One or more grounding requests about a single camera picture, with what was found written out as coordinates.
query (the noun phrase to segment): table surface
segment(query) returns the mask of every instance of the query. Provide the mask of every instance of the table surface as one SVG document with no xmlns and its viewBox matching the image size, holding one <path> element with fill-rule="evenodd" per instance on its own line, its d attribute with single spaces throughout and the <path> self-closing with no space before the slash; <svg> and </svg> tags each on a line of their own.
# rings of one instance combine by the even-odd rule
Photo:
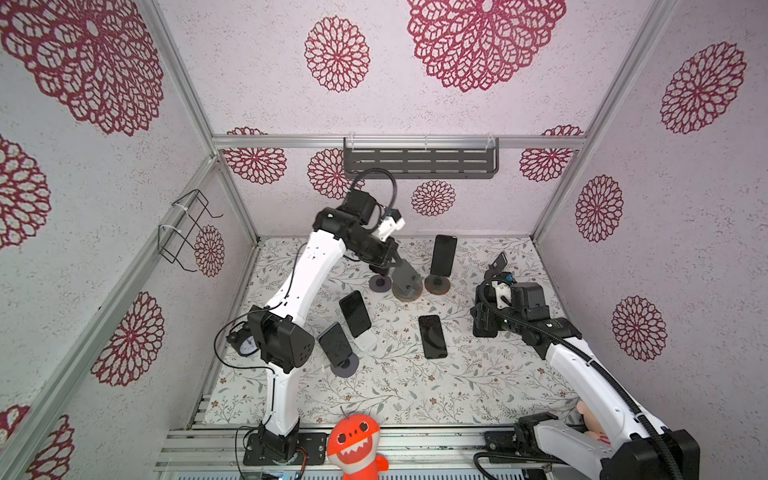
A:
<svg viewBox="0 0 768 480">
<path fill-rule="evenodd" d="M 401 238 L 399 252 L 423 276 L 429 274 L 433 238 Z M 306 238 L 268 238 L 261 243 L 257 266 L 249 286 L 245 313 L 251 305 L 263 306 L 290 275 L 296 250 Z M 315 345 L 312 357 L 301 368 L 299 406 L 302 425 L 335 424 L 347 412 L 364 412 L 384 425 L 476 425 L 511 423 L 534 412 L 570 413 L 578 396 L 562 376 L 539 359 L 519 336 L 499 333 L 494 339 L 472 335 L 469 308 L 475 287 L 500 252 L 506 252 L 507 270 L 518 282 L 542 285 L 553 317 L 562 309 L 531 241 L 523 238 L 459 238 L 450 277 L 451 289 L 443 296 L 424 293 L 414 302 L 402 303 L 391 292 L 368 288 L 372 273 L 364 263 L 339 261 L 323 282 L 306 326 L 317 337 L 333 322 L 352 336 L 339 308 L 339 299 L 360 290 L 372 320 L 378 344 L 362 353 L 355 375 L 339 378 L 330 371 L 323 350 Z M 424 358 L 418 318 L 438 315 L 442 322 L 448 358 Z M 236 366 L 263 365 L 258 354 L 243 358 L 228 349 L 226 360 Z M 235 370 L 222 366 L 211 392 L 205 422 L 213 424 L 258 423 L 266 399 L 263 370 Z"/>
</svg>

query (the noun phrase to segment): smartphone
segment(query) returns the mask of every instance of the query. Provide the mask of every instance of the smartphone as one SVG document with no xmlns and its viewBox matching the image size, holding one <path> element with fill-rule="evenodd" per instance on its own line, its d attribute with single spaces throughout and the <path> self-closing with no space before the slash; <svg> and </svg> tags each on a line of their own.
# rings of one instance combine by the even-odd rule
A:
<svg viewBox="0 0 768 480">
<path fill-rule="evenodd" d="M 354 338 L 371 328 L 371 317 L 368 316 L 368 310 L 362 301 L 362 294 L 358 290 L 339 300 L 339 306 L 346 320 L 346 325 L 349 327 L 349 332 Z"/>
<path fill-rule="evenodd" d="M 424 357 L 430 360 L 444 359 L 448 356 L 445 348 L 445 338 L 442 336 L 442 325 L 437 315 L 419 317 L 419 328 L 422 331 L 422 346 Z"/>
<path fill-rule="evenodd" d="M 438 235 L 432 251 L 432 266 L 429 273 L 436 276 L 451 276 L 453 257 L 456 254 L 456 237 Z"/>
<path fill-rule="evenodd" d="M 334 322 L 323 333 L 320 333 L 317 341 L 333 366 L 340 366 L 344 360 L 352 355 L 352 346 L 346 339 L 339 322 Z"/>
</svg>

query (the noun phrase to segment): aluminum rail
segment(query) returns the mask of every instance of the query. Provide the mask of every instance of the aluminum rail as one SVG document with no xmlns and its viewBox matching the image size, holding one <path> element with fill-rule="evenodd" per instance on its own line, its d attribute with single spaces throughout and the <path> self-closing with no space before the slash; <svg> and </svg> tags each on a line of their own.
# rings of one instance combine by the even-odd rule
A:
<svg viewBox="0 0 768 480">
<path fill-rule="evenodd" d="M 500 148 L 582 148 L 587 141 L 583 136 L 550 135 L 214 135 L 214 146 L 229 148 L 344 148 L 346 137 L 350 148 L 393 148 L 418 150 L 420 148 L 484 149 L 493 146 L 498 138 Z"/>
</svg>

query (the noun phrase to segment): black cable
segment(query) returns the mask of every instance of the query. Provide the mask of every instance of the black cable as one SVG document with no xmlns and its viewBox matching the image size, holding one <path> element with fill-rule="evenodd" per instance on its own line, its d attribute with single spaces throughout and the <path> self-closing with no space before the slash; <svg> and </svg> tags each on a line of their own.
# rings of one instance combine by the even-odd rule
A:
<svg viewBox="0 0 768 480">
<path fill-rule="evenodd" d="M 224 331 L 224 329 L 225 329 L 225 328 L 227 328 L 227 326 L 228 326 L 230 323 L 234 322 L 235 320 L 241 319 L 241 318 L 243 318 L 244 316 L 247 316 L 247 315 L 248 315 L 248 314 L 250 314 L 250 313 L 255 313 L 255 312 L 268 312 L 269 310 L 273 310 L 273 309 L 276 309 L 276 308 L 277 308 L 278 306 L 280 306 L 280 305 L 282 305 L 282 303 L 278 303 L 277 305 L 275 305 L 275 306 L 271 306 L 270 308 L 266 308 L 266 309 L 261 309 L 261 310 L 251 310 L 251 311 L 249 311 L 249 312 L 245 312 L 243 315 L 240 315 L 240 316 L 236 316 L 235 318 L 233 318 L 233 319 L 232 319 L 232 320 L 230 320 L 229 322 L 225 323 L 225 324 L 224 324 L 224 326 L 222 326 L 222 327 L 221 327 L 221 329 L 219 329 L 219 331 L 218 331 L 218 332 L 216 333 L 216 335 L 214 336 L 214 355 L 216 355 L 216 358 L 218 358 L 218 359 L 219 359 L 219 362 L 221 362 L 221 364 L 222 364 L 222 365 L 224 365 L 224 366 L 228 366 L 228 367 L 230 367 L 231 369 L 235 369 L 235 370 L 265 369 L 265 370 L 270 370 L 272 373 L 275 373 L 274 369 L 273 369 L 271 366 L 268 366 L 268 365 L 267 365 L 267 366 L 235 366 L 235 365 L 230 365 L 229 363 L 227 363 L 227 362 L 224 362 L 224 360 L 221 358 L 221 355 L 219 355 L 219 352 L 218 352 L 218 350 L 216 350 L 216 344 L 217 344 L 217 342 L 218 342 L 218 339 L 219 339 L 219 335 L 221 335 L 221 333 Z"/>
<path fill-rule="evenodd" d="M 290 272 L 290 281 L 288 282 L 288 290 L 286 290 L 286 295 L 283 297 L 284 299 L 288 298 L 290 287 L 293 286 L 293 274 L 296 273 L 296 264 L 299 262 L 299 253 L 301 252 L 301 247 L 307 245 L 307 243 L 308 242 L 302 243 L 299 245 L 299 248 L 296 249 L 296 256 L 293 258 L 293 270 Z"/>
<path fill-rule="evenodd" d="M 485 468 L 480 465 L 480 458 L 501 458 L 504 460 L 512 460 L 515 462 L 539 462 L 539 463 L 558 463 L 560 465 L 567 465 L 566 462 L 563 462 L 559 458 L 555 457 L 549 457 L 549 458 L 539 458 L 539 457 L 532 457 L 527 455 L 511 455 L 506 453 L 491 453 L 491 452 L 477 452 L 472 457 L 472 462 L 475 463 L 475 467 L 482 473 L 482 476 L 486 477 L 488 480 L 498 480 L 495 476 L 488 473 Z"/>
<path fill-rule="evenodd" d="M 684 480 L 683 474 L 680 473 L 680 467 L 677 466 L 677 463 L 674 461 L 674 457 L 672 456 L 672 452 L 670 452 L 669 447 L 666 443 L 664 443 L 664 440 L 661 438 L 661 435 L 656 431 L 654 426 L 650 423 L 650 420 L 643 414 L 643 411 L 641 410 L 640 406 L 635 403 L 635 401 L 632 399 L 630 394 L 622 387 L 619 382 L 595 359 L 592 358 L 592 356 L 588 355 L 587 353 L 582 352 L 578 347 L 574 346 L 572 343 L 566 341 L 565 339 L 562 339 L 561 337 L 555 335 L 554 333 L 548 332 L 547 330 L 540 329 L 536 326 L 531 325 L 528 322 L 525 322 L 520 319 L 516 319 L 513 316 L 507 315 L 506 313 L 503 313 L 501 310 L 496 308 L 496 305 L 490 303 L 488 301 L 488 298 L 485 296 L 485 286 L 490 285 L 491 282 L 500 282 L 505 283 L 512 287 L 512 282 L 502 279 L 502 278 L 488 278 L 486 280 L 483 280 L 480 282 L 479 286 L 479 297 L 480 301 L 483 305 L 488 307 L 488 309 L 495 313 L 496 315 L 500 316 L 501 318 L 507 319 L 508 321 L 514 323 L 516 326 L 519 326 L 524 329 L 528 329 L 532 332 L 538 333 L 541 336 L 545 336 L 548 339 L 552 341 L 552 343 L 556 345 L 562 345 L 565 348 L 571 350 L 575 355 L 579 356 L 581 359 L 583 359 L 589 366 L 593 367 L 600 375 L 608 382 L 609 385 L 611 385 L 611 388 L 613 388 L 616 393 L 619 394 L 622 400 L 624 400 L 624 403 L 627 404 L 629 407 L 629 410 L 635 415 L 635 418 L 640 422 L 640 424 L 643 426 L 643 428 L 648 432 L 648 435 L 650 436 L 650 441 L 654 446 L 654 451 L 661 457 L 661 461 L 664 463 L 664 465 L 667 467 L 667 471 L 670 474 L 670 477 L 672 480 Z"/>
<path fill-rule="evenodd" d="M 350 190 L 354 190 L 357 186 L 358 182 L 360 182 L 363 178 L 367 177 L 370 174 L 385 174 L 387 177 L 389 177 L 389 180 L 392 182 L 392 199 L 389 201 L 389 206 L 386 208 L 384 214 L 391 210 L 395 206 L 395 199 L 397 198 L 397 180 L 395 180 L 395 176 L 392 175 L 392 172 L 389 170 L 386 170 L 385 168 L 369 168 L 368 170 L 363 170 L 357 176 L 354 180 L 352 180 L 352 184 L 349 185 Z"/>
<path fill-rule="evenodd" d="M 245 439 L 248 438 L 248 435 L 250 435 L 253 432 L 253 430 L 256 430 L 254 427 L 246 427 L 244 425 L 237 427 L 237 430 L 235 430 L 235 463 L 237 464 L 237 471 L 240 473 L 240 477 L 237 480 L 245 479 L 245 476 L 243 475 L 243 471 L 240 470 L 240 460 L 237 458 L 237 433 L 240 432 L 241 429 L 249 429 L 247 432 L 245 432 L 245 436 L 243 437 L 243 448 L 245 448 Z"/>
</svg>

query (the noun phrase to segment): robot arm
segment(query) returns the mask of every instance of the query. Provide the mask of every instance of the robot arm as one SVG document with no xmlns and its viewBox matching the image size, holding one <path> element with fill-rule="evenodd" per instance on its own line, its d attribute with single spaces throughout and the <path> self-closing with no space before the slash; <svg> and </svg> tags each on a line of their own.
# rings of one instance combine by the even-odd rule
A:
<svg viewBox="0 0 768 480">
<path fill-rule="evenodd" d="M 671 431 L 631 397 L 570 322 L 550 318 L 541 286 L 515 283 L 502 272 L 481 283 L 475 297 L 475 336 L 496 336 L 499 329 L 520 334 L 566 378 L 611 442 L 598 442 L 546 412 L 518 421 L 508 453 L 552 455 L 591 480 L 699 478 L 696 441 L 685 430 Z"/>
<path fill-rule="evenodd" d="M 257 434 L 262 455 L 276 462 L 287 462 L 296 452 L 299 368 L 309 359 L 315 344 L 314 337 L 303 327 L 330 270 L 347 250 L 383 270 L 404 262 L 390 235 L 402 229 L 405 221 L 390 205 L 374 229 L 366 228 L 375 205 L 369 194 L 351 189 L 341 206 L 320 211 L 291 276 L 264 308 L 253 306 L 247 316 L 253 343 L 269 367 L 267 405 Z"/>
</svg>

